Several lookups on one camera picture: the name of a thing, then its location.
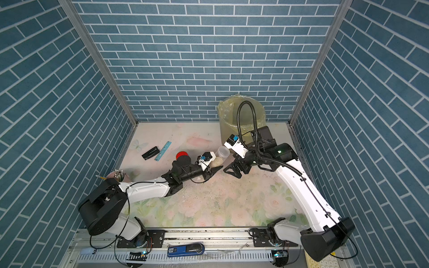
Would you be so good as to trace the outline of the white lidded rice jar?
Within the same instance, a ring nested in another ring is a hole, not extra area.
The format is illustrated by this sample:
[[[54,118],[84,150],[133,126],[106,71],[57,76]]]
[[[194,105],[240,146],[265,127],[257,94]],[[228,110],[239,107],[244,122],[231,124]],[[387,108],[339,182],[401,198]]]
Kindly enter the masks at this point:
[[[227,159],[230,156],[230,150],[225,146],[220,146],[216,151],[216,156]]]

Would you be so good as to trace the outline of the clear rice jar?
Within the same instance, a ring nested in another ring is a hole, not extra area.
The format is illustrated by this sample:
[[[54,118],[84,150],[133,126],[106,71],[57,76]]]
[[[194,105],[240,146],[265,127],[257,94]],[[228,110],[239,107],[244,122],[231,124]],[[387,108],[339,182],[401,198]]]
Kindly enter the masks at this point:
[[[224,162],[224,158],[217,156],[211,163],[210,163],[210,168],[215,168],[218,166],[222,166],[223,162]]]

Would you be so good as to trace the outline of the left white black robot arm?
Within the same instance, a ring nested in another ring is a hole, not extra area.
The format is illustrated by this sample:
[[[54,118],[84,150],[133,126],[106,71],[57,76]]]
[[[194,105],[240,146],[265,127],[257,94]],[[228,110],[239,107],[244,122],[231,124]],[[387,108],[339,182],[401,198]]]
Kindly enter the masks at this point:
[[[137,183],[119,183],[114,178],[104,180],[78,206],[89,235],[107,232],[134,248],[148,247],[151,239],[143,222],[137,217],[131,218],[130,211],[123,213],[123,208],[146,199],[174,195],[183,188],[184,182],[200,176],[208,181],[222,169],[222,166],[210,167],[215,159],[212,152],[206,152],[194,163],[187,153],[181,152],[173,161],[172,169],[156,179]]]

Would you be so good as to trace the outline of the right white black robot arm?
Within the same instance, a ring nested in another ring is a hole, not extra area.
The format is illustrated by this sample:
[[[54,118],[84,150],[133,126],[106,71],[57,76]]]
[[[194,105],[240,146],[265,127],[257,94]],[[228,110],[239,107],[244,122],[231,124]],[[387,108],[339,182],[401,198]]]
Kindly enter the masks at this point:
[[[267,225],[272,244],[290,241],[304,248],[315,261],[321,261],[350,240],[354,222],[341,217],[316,189],[298,155],[286,143],[277,144],[267,126],[251,131],[250,145],[239,135],[230,135],[224,145],[234,151],[234,161],[224,172],[236,178],[249,174],[253,166],[274,172],[286,184],[300,205],[307,223],[299,226],[284,217]]]

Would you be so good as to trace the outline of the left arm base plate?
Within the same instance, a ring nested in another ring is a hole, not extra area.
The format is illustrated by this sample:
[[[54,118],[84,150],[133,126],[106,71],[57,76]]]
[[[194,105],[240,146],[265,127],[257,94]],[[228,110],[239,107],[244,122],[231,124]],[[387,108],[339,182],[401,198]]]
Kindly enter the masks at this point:
[[[119,249],[161,248],[164,243],[165,230],[141,231],[134,239],[126,240],[120,237],[117,242]]]

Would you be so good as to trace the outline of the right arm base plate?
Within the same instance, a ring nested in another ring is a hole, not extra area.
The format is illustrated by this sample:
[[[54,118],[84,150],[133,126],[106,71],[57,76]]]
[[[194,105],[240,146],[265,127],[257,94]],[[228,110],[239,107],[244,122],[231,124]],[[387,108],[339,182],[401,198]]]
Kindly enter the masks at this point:
[[[251,228],[248,233],[253,241],[254,247],[297,247],[298,244],[281,240],[272,228]]]

